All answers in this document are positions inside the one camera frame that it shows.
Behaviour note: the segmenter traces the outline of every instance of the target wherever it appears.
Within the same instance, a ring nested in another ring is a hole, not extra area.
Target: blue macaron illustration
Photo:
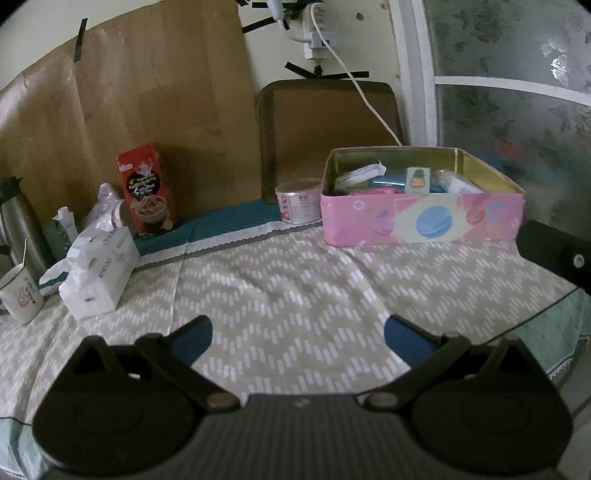
[[[425,238],[438,238],[452,227],[452,213],[442,205],[429,207],[418,216],[415,227]]]

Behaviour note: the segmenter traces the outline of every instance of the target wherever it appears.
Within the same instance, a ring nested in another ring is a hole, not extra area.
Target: cardboard sheet
[[[162,0],[86,31],[0,92],[0,176],[42,222],[81,219],[115,156],[157,142],[181,218],[260,196],[254,88],[234,0]]]

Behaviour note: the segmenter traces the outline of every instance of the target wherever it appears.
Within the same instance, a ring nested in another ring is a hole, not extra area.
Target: chair backrest
[[[402,140],[396,97],[390,85],[359,82],[369,103]],[[393,145],[349,80],[280,80],[257,100],[261,132],[261,196],[277,201],[275,187],[290,180],[322,178],[335,148]]]

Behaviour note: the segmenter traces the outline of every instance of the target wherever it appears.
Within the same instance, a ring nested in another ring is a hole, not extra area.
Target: white mug
[[[0,300],[8,313],[21,325],[33,320],[44,303],[43,295],[24,263],[0,278]]]

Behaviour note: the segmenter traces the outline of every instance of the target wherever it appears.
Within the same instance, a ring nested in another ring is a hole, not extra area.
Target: thermos flask
[[[10,248],[12,263],[22,262],[27,238],[27,267],[35,281],[55,261],[39,219],[20,188],[21,179],[0,180],[0,244]]]

